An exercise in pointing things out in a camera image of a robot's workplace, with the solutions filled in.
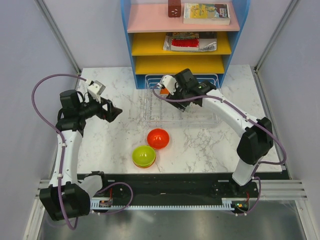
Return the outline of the clear wire dish rack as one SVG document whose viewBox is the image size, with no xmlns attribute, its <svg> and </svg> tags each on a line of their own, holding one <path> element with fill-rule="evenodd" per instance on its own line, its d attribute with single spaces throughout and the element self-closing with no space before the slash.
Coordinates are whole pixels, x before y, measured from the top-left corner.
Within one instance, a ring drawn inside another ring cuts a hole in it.
<svg viewBox="0 0 320 240">
<path fill-rule="evenodd" d="M 147 125 L 152 127 L 209 127 L 218 126 L 222 120 L 210 110 L 187 102 L 167 102 L 158 98 L 166 98 L 166 89 L 160 89 L 158 83 L 161 75 L 147 74 L 144 80 L 143 117 Z"/>
</svg>

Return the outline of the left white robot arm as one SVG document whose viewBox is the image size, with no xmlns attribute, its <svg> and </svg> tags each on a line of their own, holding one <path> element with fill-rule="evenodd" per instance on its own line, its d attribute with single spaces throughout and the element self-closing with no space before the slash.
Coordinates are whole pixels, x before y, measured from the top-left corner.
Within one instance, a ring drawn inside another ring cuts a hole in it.
<svg viewBox="0 0 320 240">
<path fill-rule="evenodd" d="M 93 171 L 78 181 L 77 169 L 80 145 L 84 136 L 86 121 L 98 117 L 109 123 L 123 111 L 109 99 L 80 101 L 76 90 L 60 93 L 61 109 L 58 112 L 58 151 L 53 175 L 47 188 L 41 189 L 40 201 L 53 221 L 73 219 L 89 214 L 91 199 L 97 194 L 106 196 L 110 185 L 103 180 L 102 171 Z"/>
</svg>

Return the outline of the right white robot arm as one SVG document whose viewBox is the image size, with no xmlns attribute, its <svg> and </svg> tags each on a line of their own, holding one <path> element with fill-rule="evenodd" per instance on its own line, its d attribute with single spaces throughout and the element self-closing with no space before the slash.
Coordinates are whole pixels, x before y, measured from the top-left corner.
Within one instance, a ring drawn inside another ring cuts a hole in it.
<svg viewBox="0 0 320 240">
<path fill-rule="evenodd" d="M 257 118 L 246 113 L 225 98 L 210 80 L 199 82 L 188 68 L 174 76 L 165 75 L 160 82 L 169 92 L 165 99 L 175 108 L 184 111 L 193 103 L 217 114 L 236 132 L 239 161 L 229 191 L 235 197 L 242 196 L 258 169 L 259 161 L 274 146 L 271 121 L 267 117 Z"/>
</svg>

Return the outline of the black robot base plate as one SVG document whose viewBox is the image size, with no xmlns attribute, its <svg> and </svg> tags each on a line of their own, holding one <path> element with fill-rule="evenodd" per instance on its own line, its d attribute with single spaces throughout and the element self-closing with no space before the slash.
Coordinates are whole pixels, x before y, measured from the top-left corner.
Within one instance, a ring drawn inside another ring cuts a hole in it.
<svg viewBox="0 0 320 240">
<path fill-rule="evenodd" d="M 223 199 L 253 200 L 255 182 L 238 186 L 231 173 L 139 173 L 105 174 L 98 197 L 111 197 L 118 205 L 219 204 Z"/>
</svg>

